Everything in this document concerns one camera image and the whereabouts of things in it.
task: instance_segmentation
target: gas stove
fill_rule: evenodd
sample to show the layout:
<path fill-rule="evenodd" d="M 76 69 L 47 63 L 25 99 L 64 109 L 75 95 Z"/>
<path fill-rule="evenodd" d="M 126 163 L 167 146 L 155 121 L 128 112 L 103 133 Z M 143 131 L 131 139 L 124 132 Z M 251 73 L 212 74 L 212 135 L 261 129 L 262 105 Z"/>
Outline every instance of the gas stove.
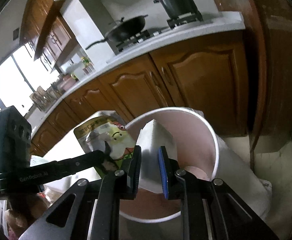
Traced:
<path fill-rule="evenodd" d="M 203 22 L 203 18 L 200 12 L 196 14 L 186 15 L 185 17 L 181 17 L 177 19 L 168 19 L 167 23 L 168 23 L 169 28 L 160 29 L 155 32 L 149 31 L 149 30 L 142 31 L 130 37 L 129 39 L 117 44 L 116 47 L 119 52 L 122 52 L 123 50 L 126 50 L 136 44 L 140 44 L 143 41 L 146 41 L 162 33 L 177 31 L 181 29 L 181 27 L 187 28 L 188 24 L 194 23 L 194 22 L 198 22 L 199 25 L 201 24 L 201 22 Z"/>

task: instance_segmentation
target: snack bag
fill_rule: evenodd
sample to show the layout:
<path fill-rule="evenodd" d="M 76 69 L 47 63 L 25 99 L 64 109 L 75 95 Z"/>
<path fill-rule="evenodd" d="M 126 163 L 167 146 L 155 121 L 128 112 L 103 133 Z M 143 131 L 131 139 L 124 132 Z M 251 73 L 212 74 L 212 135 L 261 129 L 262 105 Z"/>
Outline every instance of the snack bag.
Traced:
<path fill-rule="evenodd" d="M 123 165 L 125 168 L 125 163 L 129 165 L 136 142 L 116 118 L 98 116 L 76 127 L 73 132 L 85 153 L 96 150 L 104 153 L 103 163 L 94 167 L 101 178 L 109 171 L 123 169 Z"/>

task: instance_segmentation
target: floor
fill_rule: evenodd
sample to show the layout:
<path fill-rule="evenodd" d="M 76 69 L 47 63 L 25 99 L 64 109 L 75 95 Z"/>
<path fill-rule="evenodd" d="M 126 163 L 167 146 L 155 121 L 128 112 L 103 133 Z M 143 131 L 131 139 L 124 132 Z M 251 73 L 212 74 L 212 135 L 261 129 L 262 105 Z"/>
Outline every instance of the floor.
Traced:
<path fill-rule="evenodd" d="M 226 144 L 250 165 L 248 137 L 223 138 Z M 278 152 L 254 154 L 255 174 L 272 184 L 272 206 L 266 224 L 281 240 L 292 235 L 292 133 Z"/>

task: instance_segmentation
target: trash can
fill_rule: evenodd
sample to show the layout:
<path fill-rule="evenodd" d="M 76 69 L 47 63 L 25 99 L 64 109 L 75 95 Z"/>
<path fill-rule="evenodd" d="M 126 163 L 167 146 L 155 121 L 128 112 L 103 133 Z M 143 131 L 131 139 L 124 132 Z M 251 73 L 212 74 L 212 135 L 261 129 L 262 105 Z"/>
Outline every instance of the trash can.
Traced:
<path fill-rule="evenodd" d="M 140 130 L 153 119 L 174 137 L 180 168 L 194 166 L 205 171 L 210 180 L 223 179 L 257 215 L 265 218 L 270 208 L 269 193 L 201 115 L 184 107 L 160 108 L 132 120 L 126 130 L 137 140 Z M 121 200 L 120 214 L 141 223 L 157 223 L 178 217 L 180 209 L 177 200 L 139 189 L 135 200 Z"/>

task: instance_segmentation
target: food package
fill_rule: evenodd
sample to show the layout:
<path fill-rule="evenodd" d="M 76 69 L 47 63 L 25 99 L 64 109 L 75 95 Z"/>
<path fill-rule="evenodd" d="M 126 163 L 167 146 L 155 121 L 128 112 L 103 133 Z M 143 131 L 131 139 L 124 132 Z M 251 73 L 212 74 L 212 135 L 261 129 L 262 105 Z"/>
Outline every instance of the food package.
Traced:
<path fill-rule="evenodd" d="M 173 136 L 159 122 L 152 120 L 141 129 L 137 145 L 141 147 L 139 187 L 163 193 L 158 151 L 161 146 L 165 146 L 168 157 L 177 160 L 177 146 Z"/>
<path fill-rule="evenodd" d="M 125 169 L 125 165 L 129 165 L 136 142 L 117 118 L 100 115 L 76 127 L 73 132 L 85 153 L 103 152 L 103 162 L 94 166 L 101 178 L 109 171 Z"/>

